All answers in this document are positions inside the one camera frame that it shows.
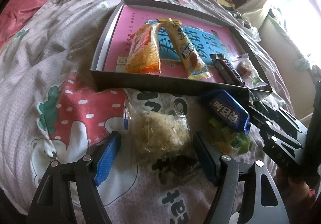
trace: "window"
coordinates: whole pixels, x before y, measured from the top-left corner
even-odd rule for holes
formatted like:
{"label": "window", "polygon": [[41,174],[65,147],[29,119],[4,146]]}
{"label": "window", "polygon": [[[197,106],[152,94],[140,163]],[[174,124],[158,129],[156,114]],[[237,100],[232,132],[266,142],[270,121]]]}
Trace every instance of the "window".
{"label": "window", "polygon": [[300,52],[321,66],[321,17],[308,0],[272,0],[284,19],[281,24]]}

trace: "orange snack bag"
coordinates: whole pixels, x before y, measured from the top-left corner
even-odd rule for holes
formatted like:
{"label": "orange snack bag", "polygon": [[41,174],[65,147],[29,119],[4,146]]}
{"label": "orange snack bag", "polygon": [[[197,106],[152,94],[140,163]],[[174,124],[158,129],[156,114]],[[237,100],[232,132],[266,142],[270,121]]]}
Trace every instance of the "orange snack bag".
{"label": "orange snack bag", "polygon": [[149,74],[161,72],[159,58],[158,30],[161,24],[142,26],[130,38],[134,39],[126,62],[126,72]]}

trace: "black metal bracket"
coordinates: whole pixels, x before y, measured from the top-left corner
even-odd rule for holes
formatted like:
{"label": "black metal bracket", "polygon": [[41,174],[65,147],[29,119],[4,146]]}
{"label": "black metal bracket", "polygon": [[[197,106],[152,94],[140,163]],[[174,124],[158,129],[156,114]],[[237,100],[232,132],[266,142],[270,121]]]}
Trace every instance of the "black metal bracket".
{"label": "black metal bracket", "polygon": [[193,146],[207,179],[218,186],[203,224],[229,222],[239,181],[244,181],[245,187],[238,224],[258,223],[262,219],[264,223],[288,223],[281,196],[262,161],[253,165],[238,163],[211,146],[201,132],[194,134]]}
{"label": "black metal bracket", "polygon": [[[77,162],[68,164],[52,161],[33,197],[26,224],[77,224],[70,181],[76,182],[86,223],[111,224],[97,191],[97,183],[100,184],[104,176],[107,177],[109,156],[116,156],[120,140],[120,133],[113,131],[92,155],[85,155]],[[107,166],[101,167],[104,160],[108,160]]]}

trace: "candy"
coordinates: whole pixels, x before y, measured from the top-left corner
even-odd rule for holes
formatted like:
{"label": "candy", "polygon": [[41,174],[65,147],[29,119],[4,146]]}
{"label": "candy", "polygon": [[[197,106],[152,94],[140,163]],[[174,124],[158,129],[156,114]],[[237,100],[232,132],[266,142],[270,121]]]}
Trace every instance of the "candy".
{"label": "candy", "polygon": [[201,102],[210,108],[229,128],[235,132],[250,130],[250,115],[248,112],[225,90],[212,90],[201,97]]}
{"label": "candy", "polygon": [[223,54],[211,54],[210,58],[219,74],[225,80],[225,83],[235,86],[244,86],[241,76]]}
{"label": "candy", "polygon": [[160,26],[157,23],[146,24],[130,36],[134,40],[125,66],[126,72],[140,74],[161,72],[158,46]]}
{"label": "candy", "polygon": [[211,77],[205,63],[198,55],[189,37],[183,31],[181,21],[172,18],[161,18],[158,21],[168,32],[170,41],[187,72],[187,77],[196,80]]}

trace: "snack package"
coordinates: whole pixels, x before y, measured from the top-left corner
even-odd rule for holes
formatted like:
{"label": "snack package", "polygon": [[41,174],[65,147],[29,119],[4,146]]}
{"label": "snack package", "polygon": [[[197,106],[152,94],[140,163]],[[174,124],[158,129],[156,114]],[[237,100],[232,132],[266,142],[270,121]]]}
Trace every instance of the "snack package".
{"label": "snack package", "polygon": [[125,101],[125,120],[128,121],[137,158],[161,158],[182,154],[191,145],[187,118],[184,115],[167,115],[133,107]]}
{"label": "snack package", "polygon": [[251,139],[245,136],[245,132],[234,132],[214,117],[209,123],[212,125],[212,138],[209,143],[215,145],[222,154],[235,157],[250,150]]}
{"label": "snack package", "polygon": [[245,135],[248,135],[250,115],[227,91],[208,91],[200,96],[200,101],[231,130],[244,131]]}
{"label": "snack package", "polygon": [[244,82],[230,61],[223,54],[211,54],[210,58],[225,83],[235,86],[244,86]]}
{"label": "snack package", "polygon": [[127,58],[126,72],[140,74],[161,72],[158,45],[160,26],[158,23],[146,24],[130,36],[134,40]]}
{"label": "snack package", "polygon": [[239,56],[231,64],[242,77],[245,87],[253,89],[267,86],[267,83],[260,78],[247,53]]}
{"label": "snack package", "polygon": [[199,80],[210,78],[205,63],[198,55],[195,46],[182,29],[182,23],[178,19],[161,18],[158,20],[166,29],[171,43],[176,50],[189,79]]}

